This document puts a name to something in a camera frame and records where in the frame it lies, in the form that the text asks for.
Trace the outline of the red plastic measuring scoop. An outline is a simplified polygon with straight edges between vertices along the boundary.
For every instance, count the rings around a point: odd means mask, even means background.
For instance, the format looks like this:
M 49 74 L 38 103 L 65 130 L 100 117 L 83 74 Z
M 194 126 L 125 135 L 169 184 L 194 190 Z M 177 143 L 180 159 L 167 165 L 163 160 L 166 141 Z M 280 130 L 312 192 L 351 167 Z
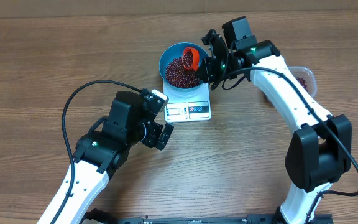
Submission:
M 197 70 L 200 62 L 200 54 L 194 47 L 186 47 L 182 53 L 183 66 L 187 70 Z

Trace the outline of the white digital kitchen scale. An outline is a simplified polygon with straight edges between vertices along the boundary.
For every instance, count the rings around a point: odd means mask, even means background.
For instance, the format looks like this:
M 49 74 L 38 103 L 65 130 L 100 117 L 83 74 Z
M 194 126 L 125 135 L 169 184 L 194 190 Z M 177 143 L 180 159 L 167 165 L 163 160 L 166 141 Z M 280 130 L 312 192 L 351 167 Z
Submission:
M 166 122 L 182 123 L 211 119 L 208 84 L 203 83 L 194 88 L 182 89 L 164 82 L 163 93 L 169 98 L 164 109 Z

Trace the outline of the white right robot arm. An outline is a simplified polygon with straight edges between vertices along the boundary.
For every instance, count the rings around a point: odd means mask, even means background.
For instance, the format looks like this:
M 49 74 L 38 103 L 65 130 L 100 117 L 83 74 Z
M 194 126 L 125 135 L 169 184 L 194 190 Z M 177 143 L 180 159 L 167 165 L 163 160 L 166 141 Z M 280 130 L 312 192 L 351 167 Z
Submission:
M 291 186 L 269 223 L 332 223 L 329 215 L 314 213 L 333 183 L 348 172 L 352 126 L 344 115 L 333 116 L 302 87 L 270 40 L 257 41 L 242 16 L 202 37 L 211 55 L 202 59 L 197 77 L 214 90 L 229 79 L 247 80 L 258 87 L 281 114 L 292 132 L 285 157 Z

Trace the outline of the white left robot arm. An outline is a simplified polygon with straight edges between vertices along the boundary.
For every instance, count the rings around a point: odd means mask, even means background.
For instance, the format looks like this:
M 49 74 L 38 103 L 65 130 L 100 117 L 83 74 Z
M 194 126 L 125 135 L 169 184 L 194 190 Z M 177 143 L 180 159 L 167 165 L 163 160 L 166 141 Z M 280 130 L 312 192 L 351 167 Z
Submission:
M 158 90 L 119 91 L 108 116 L 79 138 L 67 174 L 39 223 L 80 223 L 137 143 L 163 150 L 173 131 L 154 121 L 169 98 Z

